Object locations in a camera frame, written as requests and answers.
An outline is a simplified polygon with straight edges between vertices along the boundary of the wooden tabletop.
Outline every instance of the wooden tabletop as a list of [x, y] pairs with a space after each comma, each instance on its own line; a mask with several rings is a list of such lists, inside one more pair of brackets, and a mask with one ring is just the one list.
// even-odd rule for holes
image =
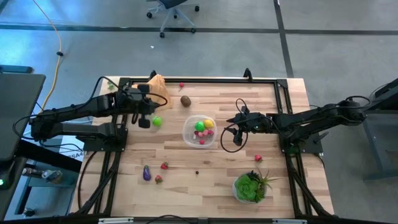
[[[120, 77], [109, 78], [118, 83]], [[290, 78], [288, 84], [294, 113], [308, 110], [304, 80]], [[157, 217], [172, 214], [219, 218], [294, 217], [286, 163], [276, 134], [249, 134], [246, 147], [236, 153], [225, 152], [220, 146], [220, 134], [222, 128], [227, 126], [226, 119], [237, 113], [237, 98], [244, 99], [251, 111], [277, 112], [273, 86], [186, 83], [180, 91], [178, 83], [167, 83], [167, 89], [173, 107], [155, 113], [163, 118], [160, 128], [152, 125], [149, 129], [142, 129], [137, 124], [130, 123], [131, 117], [127, 119], [129, 135], [120, 161], [112, 216]], [[108, 92], [108, 86], [103, 82], [100, 94]], [[184, 108], [180, 103], [183, 95], [189, 96], [192, 101], [189, 108]], [[193, 114], [207, 115], [216, 121], [216, 142], [208, 149], [195, 149], [183, 141], [183, 124]], [[96, 118], [93, 124], [110, 121], [111, 118]], [[236, 149], [232, 135], [225, 136], [225, 145], [228, 149]], [[262, 156], [262, 163], [254, 162], [255, 154]], [[85, 156], [83, 165], [89, 155], [90, 153]], [[81, 185], [82, 203], [87, 201], [98, 185], [103, 156], [104, 153], [97, 153], [88, 165]], [[309, 189], [324, 208], [333, 213], [322, 163], [311, 154], [303, 154], [302, 157]], [[169, 163], [168, 170], [160, 169], [163, 162]], [[142, 178], [145, 165], [150, 167], [150, 182]], [[278, 180], [271, 183], [272, 190], [267, 190], [266, 198], [261, 203], [242, 204], [233, 197], [232, 183], [242, 173], [256, 170], [256, 165], [263, 174], [269, 171], [269, 175]], [[157, 185], [154, 177], [158, 174], [164, 181]], [[107, 191], [108, 188], [104, 191], [102, 209]], [[77, 210], [76, 195], [71, 212]], [[298, 190], [298, 195], [300, 208], [304, 211], [301, 190]]]

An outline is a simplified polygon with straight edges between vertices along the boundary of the yellow cable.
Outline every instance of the yellow cable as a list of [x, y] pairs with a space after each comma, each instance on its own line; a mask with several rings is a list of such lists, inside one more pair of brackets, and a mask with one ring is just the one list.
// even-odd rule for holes
[[[49, 22], [51, 23], [51, 26], [54, 28], [55, 33], [58, 36], [58, 40], [60, 42], [60, 50], [59, 52], [62, 52], [62, 41], [61, 41], [61, 37], [60, 34], [58, 33], [57, 28], [55, 27], [55, 25], [52, 23], [51, 19], [46, 15], [46, 13], [43, 11], [43, 9], [37, 4], [37, 2], [35, 0], [33, 0], [33, 2], [36, 4], [36, 6], [40, 9], [40, 11], [43, 12], [44, 16], [49, 20]], [[47, 101], [49, 100], [52, 92], [55, 89], [55, 84], [57, 83], [57, 78], [58, 78], [58, 69], [60, 66], [60, 61], [61, 61], [61, 55], [58, 55], [58, 60], [57, 60], [57, 65], [55, 66], [55, 74], [54, 74], [54, 81], [52, 82], [52, 86], [51, 86], [51, 90], [50, 92], [47, 94], [47, 96], [44, 99], [44, 102], [42, 104], [42, 109], [40, 110], [40, 112], [43, 112], [43, 109], [45, 108], [45, 105], [47, 104]]]

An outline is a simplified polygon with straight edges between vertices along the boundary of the red fruit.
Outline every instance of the red fruit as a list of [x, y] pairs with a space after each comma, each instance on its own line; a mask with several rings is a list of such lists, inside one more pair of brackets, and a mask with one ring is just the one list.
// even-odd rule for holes
[[156, 175], [155, 182], [156, 182], [156, 184], [160, 184], [160, 183], [163, 182], [163, 178], [161, 176], [159, 176], [159, 175]]
[[164, 162], [162, 163], [162, 165], [160, 166], [161, 169], [168, 169], [169, 168], [169, 163], [168, 162]]
[[261, 161], [262, 161], [262, 157], [261, 157], [260, 155], [255, 155], [255, 156], [254, 156], [254, 160], [255, 160], [256, 162], [261, 162]]

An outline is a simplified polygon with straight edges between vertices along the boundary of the plastic bowl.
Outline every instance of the plastic bowl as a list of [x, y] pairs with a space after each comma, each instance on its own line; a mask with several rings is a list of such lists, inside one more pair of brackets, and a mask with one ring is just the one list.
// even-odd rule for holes
[[[214, 128], [211, 130], [214, 132], [212, 135], [207, 135], [203, 136], [200, 138], [199, 136], [195, 135], [195, 124], [198, 121], [204, 121], [206, 119], [209, 119], [210, 121], [213, 122]], [[184, 126], [182, 128], [182, 138], [184, 139], [185, 143], [189, 146], [195, 147], [195, 148], [207, 148], [210, 147], [217, 138], [217, 124], [213, 120], [213, 118], [205, 116], [205, 115], [192, 115], [185, 120]], [[199, 141], [203, 139], [205, 140], [205, 143], [202, 145], [199, 143]]]

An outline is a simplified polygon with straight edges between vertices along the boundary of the kiwi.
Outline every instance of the kiwi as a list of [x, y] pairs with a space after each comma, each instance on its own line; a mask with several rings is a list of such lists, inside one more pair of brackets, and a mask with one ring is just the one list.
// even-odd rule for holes
[[187, 96], [181, 96], [181, 100], [180, 101], [181, 101], [181, 104], [184, 107], [189, 107], [191, 105], [191, 100]]

